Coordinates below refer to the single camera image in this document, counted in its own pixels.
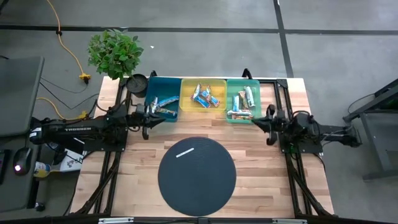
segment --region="computer mouse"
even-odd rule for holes
[[[13,167],[16,175],[26,175],[30,170],[30,160],[32,159],[32,149],[23,147],[18,149],[14,155]]]

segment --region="black pot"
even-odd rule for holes
[[[145,75],[133,74],[128,78],[126,87],[127,89],[138,98],[144,98],[147,94],[148,79]]]

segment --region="potted plant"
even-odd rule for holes
[[[127,31],[106,30],[94,35],[88,45],[89,65],[97,66],[97,72],[107,73],[113,80],[127,75],[127,89],[137,97],[145,97],[148,80],[144,75],[132,74],[139,64],[144,49],[138,47],[138,36],[130,37]]]

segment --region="gray floor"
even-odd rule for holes
[[[277,28],[271,0],[53,0],[65,26]],[[398,1],[394,0],[280,0],[287,29],[398,29]],[[44,0],[12,0],[0,24],[55,25]],[[93,79],[88,89],[74,95],[49,86],[66,104],[74,106],[97,93],[102,75],[86,62],[87,43],[96,32],[64,32],[63,40]],[[249,68],[257,77],[286,77],[278,34],[134,33],[145,51],[137,72],[148,75],[240,76]],[[304,78],[312,113],[323,124],[342,125],[342,116],[355,99],[375,92],[397,78],[398,36],[288,35],[295,77]],[[43,77],[73,91],[84,88],[78,67],[58,44],[52,31],[0,30],[0,55],[10,58],[42,55]],[[44,89],[38,96],[56,101]],[[68,117],[88,110],[94,99],[74,110],[57,102]],[[56,117],[38,101],[34,115]],[[355,125],[362,131],[361,124]],[[368,142],[356,149],[325,147],[326,176],[335,213],[341,217],[397,222],[398,179],[363,182],[362,175],[379,165]],[[47,198],[42,213],[21,210],[0,213],[0,219],[61,215],[70,200],[76,174],[49,178],[41,191]]]

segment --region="wooden table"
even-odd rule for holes
[[[288,78],[287,82],[293,111],[310,111],[304,80]],[[98,100],[102,108],[114,105],[117,89],[118,81],[104,78]],[[140,102],[143,100],[133,97],[133,103]],[[261,84],[261,102],[264,115],[268,105],[275,104],[272,85]],[[96,110],[96,116],[102,114],[104,112]],[[218,141],[228,150],[237,172],[232,197],[209,217],[293,217],[285,158],[279,152],[278,144],[267,146],[267,134],[257,126],[230,124],[225,116],[225,113],[184,113],[180,110],[178,122],[156,126],[149,131],[147,141],[143,140],[141,132],[129,133],[126,151],[121,156],[112,216],[185,217],[162,198],[157,183],[158,168],[163,155],[173,144],[188,137],[203,136]],[[98,186],[103,157],[104,152],[94,152],[84,160],[71,212],[81,208]],[[324,208],[333,213],[321,162],[312,154],[303,154],[302,159],[309,189]],[[102,209],[107,195],[105,189]],[[298,199],[304,211],[300,190]]]

